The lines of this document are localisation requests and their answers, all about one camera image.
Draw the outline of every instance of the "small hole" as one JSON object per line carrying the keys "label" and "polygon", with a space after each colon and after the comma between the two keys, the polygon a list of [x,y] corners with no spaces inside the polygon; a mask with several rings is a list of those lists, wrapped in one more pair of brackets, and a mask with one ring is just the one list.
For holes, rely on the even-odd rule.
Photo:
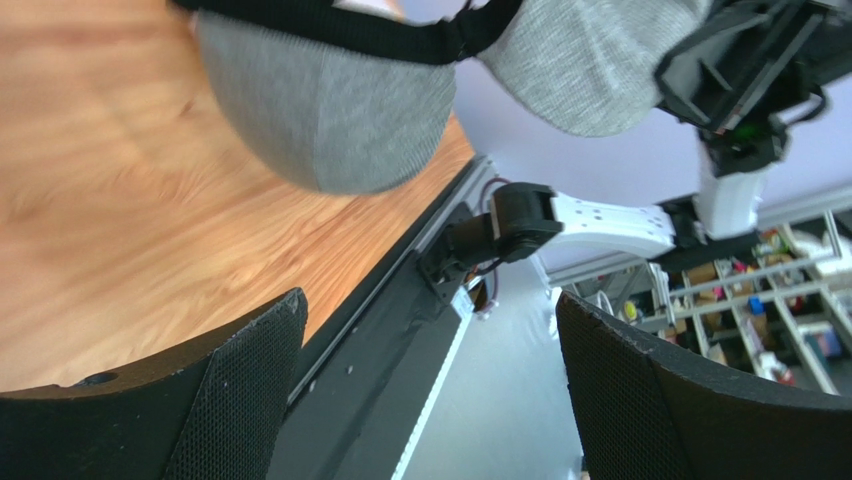
{"label": "small hole", "polygon": [[101,372],[96,373],[94,375],[89,375],[88,377],[80,380],[75,387],[88,387],[90,385],[101,385],[103,383],[111,382],[118,378],[118,374],[115,372]]}

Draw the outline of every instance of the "black mesh panel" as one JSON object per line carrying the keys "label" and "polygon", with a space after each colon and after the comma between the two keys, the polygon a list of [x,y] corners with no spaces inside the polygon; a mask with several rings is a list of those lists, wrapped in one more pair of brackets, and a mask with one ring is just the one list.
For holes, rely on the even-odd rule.
{"label": "black mesh panel", "polygon": [[165,478],[265,478],[306,317],[294,290],[215,351]]}
{"label": "black mesh panel", "polygon": [[[650,362],[564,294],[557,308],[571,403],[593,479],[691,478]],[[577,395],[574,392],[596,392]]]}

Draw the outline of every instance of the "robotic arm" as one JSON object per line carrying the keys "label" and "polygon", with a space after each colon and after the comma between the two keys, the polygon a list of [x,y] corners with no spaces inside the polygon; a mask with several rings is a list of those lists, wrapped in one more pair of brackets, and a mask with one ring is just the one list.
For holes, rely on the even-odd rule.
{"label": "robotic arm", "polygon": [[[484,262],[494,260],[493,268],[563,242],[631,253],[671,272],[756,244],[760,194],[784,159],[787,129],[822,114],[822,87],[852,72],[852,22],[845,0],[720,6],[656,72],[659,108],[694,125],[702,145],[695,195],[629,208],[510,184],[495,191],[489,213],[444,231],[423,253],[424,274],[441,284]],[[812,97],[808,114],[790,124],[778,116]]]}

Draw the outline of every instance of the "black bracket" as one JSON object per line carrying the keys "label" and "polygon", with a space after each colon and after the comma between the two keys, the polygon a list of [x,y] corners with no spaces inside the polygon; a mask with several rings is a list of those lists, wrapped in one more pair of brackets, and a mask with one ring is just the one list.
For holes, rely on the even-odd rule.
{"label": "black bracket", "polygon": [[423,251],[419,268],[446,302],[477,265],[512,263],[529,257],[562,231],[550,187],[511,183],[498,188],[491,211],[473,217],[462,205]]}

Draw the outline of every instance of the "gray fabric cap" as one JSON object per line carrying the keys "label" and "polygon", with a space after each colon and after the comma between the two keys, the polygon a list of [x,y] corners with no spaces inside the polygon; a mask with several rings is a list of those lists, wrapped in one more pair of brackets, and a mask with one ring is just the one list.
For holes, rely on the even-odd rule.
{"label": "gray fabric cap", "polygon": [[524,0],[477,57],[530,112],[573,135],[615,135],[659,103],[654,70],[712,0]]}
{"label": "gray fabric cap", "polygon": [[455,95],[452,65],[369,57],[200,12],[222,112],[275,173],[303,188],[393,189],[429,163]]}

